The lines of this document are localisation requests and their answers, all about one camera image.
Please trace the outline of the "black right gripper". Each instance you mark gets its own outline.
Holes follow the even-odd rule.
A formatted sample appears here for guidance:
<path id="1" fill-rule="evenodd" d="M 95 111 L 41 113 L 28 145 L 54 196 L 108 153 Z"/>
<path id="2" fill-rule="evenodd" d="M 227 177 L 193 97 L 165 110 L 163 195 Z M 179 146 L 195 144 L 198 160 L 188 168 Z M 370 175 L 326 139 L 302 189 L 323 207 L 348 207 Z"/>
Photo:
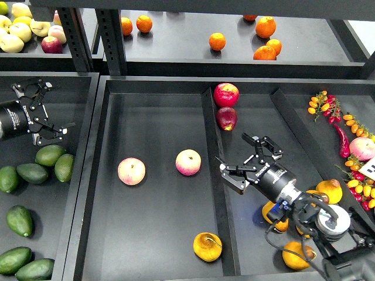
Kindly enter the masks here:
<path id="1" fill-rule="evenodd" d="M 295 187 L 296 177 L 285 167 L 275 163 L 284 151 L 270 137 L 242 134 L 242 139 L 254 148 L 254 154 L 244 161 L 244 165 L 228 165 L 218 156 L 219 170 L 231 189 L 243 195 L 247 187 L 253 185 L 273 203 L 283 201 L 292 204 L 301 191 Z M 257 171 L 256 165 L 263 167 Z"/>

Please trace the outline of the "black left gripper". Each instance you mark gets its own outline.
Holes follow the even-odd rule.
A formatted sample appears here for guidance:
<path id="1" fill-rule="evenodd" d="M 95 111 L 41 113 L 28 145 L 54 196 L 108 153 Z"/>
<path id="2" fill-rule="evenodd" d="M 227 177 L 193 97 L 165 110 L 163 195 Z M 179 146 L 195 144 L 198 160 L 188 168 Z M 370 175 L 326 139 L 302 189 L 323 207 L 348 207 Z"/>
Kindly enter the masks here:
<path id="1" fill-rule="evenodd" d="M 11 85 L 18 99 L 1 103 L 1 140 L 32 134 L 33 144 L 46 146 L 59 143 L 75 122 L 57 127 L 48 121 L 42 101 L 47 92 L 53 91 L 50 82 L 30 78 Z"/>

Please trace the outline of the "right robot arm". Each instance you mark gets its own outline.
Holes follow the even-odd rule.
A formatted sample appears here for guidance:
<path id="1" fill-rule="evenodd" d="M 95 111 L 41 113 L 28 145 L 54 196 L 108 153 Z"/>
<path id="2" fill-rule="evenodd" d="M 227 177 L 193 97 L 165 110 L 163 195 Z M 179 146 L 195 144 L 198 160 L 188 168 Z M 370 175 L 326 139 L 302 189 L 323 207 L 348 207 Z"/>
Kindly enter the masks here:
<path id="1" fill-rule="evenodd" d="M 305 245 L 309 236 L 323 257 L 323 268 L 318 272 L 325 280 L 374 280 L 374 237 L 354 228 L 357 212 L 297 189 L 295 175 L 277 163 L 283 150 L 269 137 L 246 133 L 241 137 L 254 148 L 254 154 L 241 165 L 228 165 L 222 160 L 221 176 L 239 194 L 253 186 L 270 200 L 273 206 L 266 216 L 272 226 L 291 220 L 302 232 L 301 253 L 286 247 L 279 250 L 314 267 Z"/>

